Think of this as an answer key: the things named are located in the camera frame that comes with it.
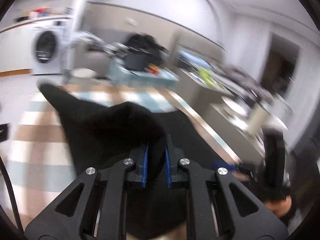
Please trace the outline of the person's right hand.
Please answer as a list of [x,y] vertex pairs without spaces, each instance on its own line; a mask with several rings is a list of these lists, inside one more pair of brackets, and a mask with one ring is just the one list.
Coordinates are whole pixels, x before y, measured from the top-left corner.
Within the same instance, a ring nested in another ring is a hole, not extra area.
[[264,205],[272,211],[278,218],[284,217],[291,209],[292,198],[287,196],[284,200],[268,200]]

